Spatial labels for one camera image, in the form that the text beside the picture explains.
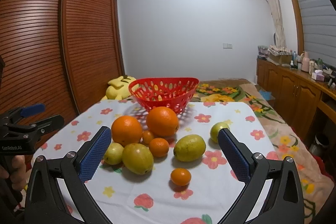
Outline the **person's left hand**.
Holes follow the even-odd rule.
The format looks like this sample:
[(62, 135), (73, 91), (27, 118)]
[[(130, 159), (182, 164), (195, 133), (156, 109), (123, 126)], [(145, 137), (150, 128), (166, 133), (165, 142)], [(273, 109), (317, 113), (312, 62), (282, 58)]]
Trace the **person's left hand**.
[(26, 185), (25, 157), (24, 156), (13, 157), (11, 164), (14, 169), (14, 171), (11, 174), (9, 174), (1, 166), (1, 178), (2, 179), (10, 178), (13, 190), (21, 191), (22, 189), (24, 189)]

